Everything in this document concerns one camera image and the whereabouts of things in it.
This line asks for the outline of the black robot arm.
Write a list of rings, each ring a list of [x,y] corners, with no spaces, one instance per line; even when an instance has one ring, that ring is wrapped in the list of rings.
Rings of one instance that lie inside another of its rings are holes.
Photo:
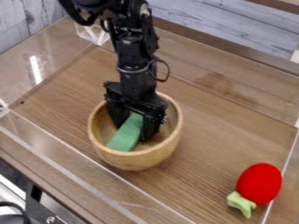
[[[146,0],[58,0],[73,21],[82,26],[100,22],[110,37],[116,52],[118,81],[104,83],[108,112],[120,126],[128,115],[141,116],[141,138],[150,139],[164,123],[166,102],[157,95],[154,56],[158,37],[154,32],[152,9]]]

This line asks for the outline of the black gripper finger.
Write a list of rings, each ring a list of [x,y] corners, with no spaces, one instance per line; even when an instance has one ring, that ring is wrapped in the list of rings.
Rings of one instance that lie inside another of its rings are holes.
[[[158,115],[145,115],[142,117],[141,140],[150,140],[158,132],[161,117]]]
[[[108,109],[112,122],[118,128],[129,116],[129,110],[122,103],[110,102],[110,101],[106,103],[106,109]]]

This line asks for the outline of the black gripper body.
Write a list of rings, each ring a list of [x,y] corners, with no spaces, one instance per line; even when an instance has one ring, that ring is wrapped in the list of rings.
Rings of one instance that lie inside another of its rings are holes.
[[[105,81],[105,101],[122,103],[130,112],[141,117],[145,115],[160,116],[164,123],[168,103],[156,93],[156,82],[165,81],[156,76],[156,69],[138,71],[118,70],[118,81]]]

